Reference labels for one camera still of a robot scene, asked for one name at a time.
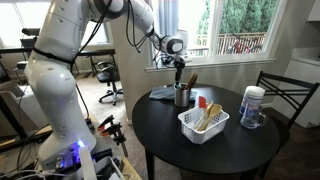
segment bottle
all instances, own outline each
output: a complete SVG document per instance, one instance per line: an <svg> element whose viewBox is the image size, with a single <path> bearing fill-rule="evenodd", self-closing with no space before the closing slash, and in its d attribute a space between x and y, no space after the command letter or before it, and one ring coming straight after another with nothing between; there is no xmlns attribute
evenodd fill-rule
<svg viewBox="0 0 320 180"><path fill-rule="evenodd" d="M248 86L244 93L240 106L240 113L243 115L246 107L249 110L258 110L264 96L265 90L258 86Z"/></svg>

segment round table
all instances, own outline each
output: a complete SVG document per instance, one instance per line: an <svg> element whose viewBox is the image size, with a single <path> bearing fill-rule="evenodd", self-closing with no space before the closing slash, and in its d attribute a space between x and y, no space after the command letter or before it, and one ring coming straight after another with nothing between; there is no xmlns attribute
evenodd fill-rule
<svg viewBox="0 0 320 180"><path fill-rule="evenodd" d="M182 134L178 114L197 104L181 108L174 101L150 99L148 92L135 104L132 115L134 132L144 146L148 178L154 179L154 156L176 167L200 173L242 173L254 177L258 167L268 162L279 144L279 134L273 121L263 127L247 129L240 124L242 95L227 89L197 84L192 91L198 96L221 104L230 115L222 132L202 145L193 144Z"/></svg>

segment plastic basket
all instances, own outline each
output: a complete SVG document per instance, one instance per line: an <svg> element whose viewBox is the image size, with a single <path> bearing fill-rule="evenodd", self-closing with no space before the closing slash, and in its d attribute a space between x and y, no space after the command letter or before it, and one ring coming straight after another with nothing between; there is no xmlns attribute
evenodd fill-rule
<svg viewBox="0 0 320 180"><path fill-rule="evenodd" d="M203 113L204 110L202 108L195 107L178 115L178 119L181 121L182 133L194 144L203 144L213 136L217 135L223 130L230 117L228 113L221 110L211 119L205 131L196 131L193 127Z"/></svg>

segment cup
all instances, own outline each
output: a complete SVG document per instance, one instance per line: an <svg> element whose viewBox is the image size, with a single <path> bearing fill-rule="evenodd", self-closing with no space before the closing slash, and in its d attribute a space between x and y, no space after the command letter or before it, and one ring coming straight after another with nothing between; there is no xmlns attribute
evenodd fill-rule
<svg viewBox="0 0 320 180"><path fill-rule="evenodd" d="M258 109L250 109L248 105L246 105L245 111L240 121L242 126L248 129L255 129L257 127L266 125L267 116L262 113L261 110L261 107L259 107Z"/></svg>
<svg viewBox="0 0 320 180"><path fill-rule="evenodd" d="M174 104L179 107L189 106L190 101L190 89L184 90L187 84L180 84L180 86L174 85L175 95Z"/></svg>

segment balcony railing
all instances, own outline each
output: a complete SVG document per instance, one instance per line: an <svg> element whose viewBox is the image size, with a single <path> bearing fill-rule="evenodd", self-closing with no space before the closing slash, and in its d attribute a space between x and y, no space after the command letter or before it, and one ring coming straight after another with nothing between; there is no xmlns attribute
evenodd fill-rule
<svg viewBox="0 0 320 180"><path fill-rule="evenodd" d="M236 36L233 34L219 34L218 37L218 46L216 49L215 54L222 55L222 54L235 54L235 53L247 53L250 48L256 45L263 45L266 33L259 32L259 33L237 33L235 34L238 37L239 42L239 50L238 52L234 50L228 51L228 48L234 45L236 42ZM208 36L207 35L198 35L196 39L196 46L191 47L189 51L194 56L207 56L209 53L209 44L208 44Z"/></svg>

